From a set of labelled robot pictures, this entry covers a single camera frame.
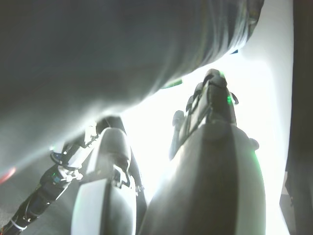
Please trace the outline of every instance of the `gray fabric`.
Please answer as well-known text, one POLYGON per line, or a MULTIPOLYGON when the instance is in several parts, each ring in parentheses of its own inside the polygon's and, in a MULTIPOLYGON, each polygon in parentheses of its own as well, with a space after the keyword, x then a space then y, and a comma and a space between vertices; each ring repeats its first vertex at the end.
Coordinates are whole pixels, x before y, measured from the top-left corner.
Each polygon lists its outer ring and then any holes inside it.
POLYGON ((243 46, 263 1, 1 1, 0 175, 243 46))

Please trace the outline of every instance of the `wrinkled fabric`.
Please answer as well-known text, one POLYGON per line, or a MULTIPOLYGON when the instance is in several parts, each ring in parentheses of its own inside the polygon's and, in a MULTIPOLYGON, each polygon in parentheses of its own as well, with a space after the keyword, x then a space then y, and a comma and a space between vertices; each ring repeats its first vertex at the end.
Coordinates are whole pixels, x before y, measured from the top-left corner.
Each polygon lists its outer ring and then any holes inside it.
POLYGON ((263 1, 1 1, 0 175, 242 47, 263 1))

